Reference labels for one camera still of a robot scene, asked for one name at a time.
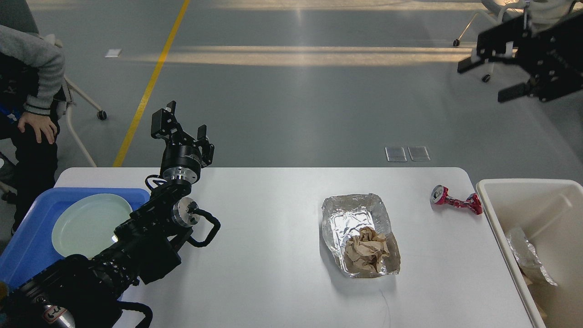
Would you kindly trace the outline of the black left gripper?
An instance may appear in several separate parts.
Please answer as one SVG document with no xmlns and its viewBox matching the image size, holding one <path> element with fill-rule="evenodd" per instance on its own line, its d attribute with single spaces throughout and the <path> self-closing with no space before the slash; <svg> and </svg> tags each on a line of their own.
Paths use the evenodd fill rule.
<svg viewBox="0 0 583 328">
<path fill-rule="evenodd" d="M 215 146 L 207 136 L 207 125 L 198 127 L 196 141 L 186 143 L 186 137 L 178 122 L 176 101 L 151 116 L 151 137 L 166 142 L 160 176 L 166 180 L 185 180 L 190 184 L 200 180 L 201 170 L 213 162 Z"/>
</svg>

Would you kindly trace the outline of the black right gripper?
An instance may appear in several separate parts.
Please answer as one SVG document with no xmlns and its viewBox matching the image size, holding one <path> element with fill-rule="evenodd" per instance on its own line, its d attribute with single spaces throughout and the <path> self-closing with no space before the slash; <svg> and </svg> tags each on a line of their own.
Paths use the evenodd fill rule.
<svg viewBox="0 0 583 328">
<path fill-rule="evenodd" d="M 529 23 L 528 17 L 518 16 L 479 33 L 472 55 L 458 62 L 457 72 L 468 72 L 486 62 L 519 65 L 530 78 L 498 91 L 499 103 L 521 97 L 549 102 L 581 91 L 582 13 L 570 13 L 535 35 Z"/>
</svg>

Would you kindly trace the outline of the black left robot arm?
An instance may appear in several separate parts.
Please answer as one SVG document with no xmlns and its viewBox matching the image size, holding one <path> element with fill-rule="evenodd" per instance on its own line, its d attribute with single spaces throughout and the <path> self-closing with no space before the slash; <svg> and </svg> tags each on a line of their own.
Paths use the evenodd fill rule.
<svg viewBox="0 0 583 328">
<path fill-rule="evenodd" d="M 189 197 L 215 147 L 206 125 L 197 136 L 183 130 L 176 102 L 152 115 L 151 136 L 166 143 L 150 199 L 114 229 L 117 241 L 91 259 L 70 255 L 9 293 L 1 302 L 3 328 L 112 328 L 124 311 L 143 314 L 138 328 L 150 327 L 153 311 L 121 301 L 130 286 L 150 284 L 181 264 L 178 252 L 189 243 L 206 247 L 221 224 Z"/>
</svg>

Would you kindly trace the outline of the person's right hand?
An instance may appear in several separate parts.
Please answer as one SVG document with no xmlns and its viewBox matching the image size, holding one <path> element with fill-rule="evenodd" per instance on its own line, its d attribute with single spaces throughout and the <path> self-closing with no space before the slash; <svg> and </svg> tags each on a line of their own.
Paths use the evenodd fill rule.
<svg viewBox="0 0 583 328">
<path fill-rule="evenodd" d="M 17 122 L 17 128 L 21 133 L 24 133 L 27 126 L 30 126 L 35 133 L 37 143 L 42 143 L 43 138 L 45 138 L 49 144 L 56 143 L 58 128 L 49 116 L 24 112 Z"/>
</svg>

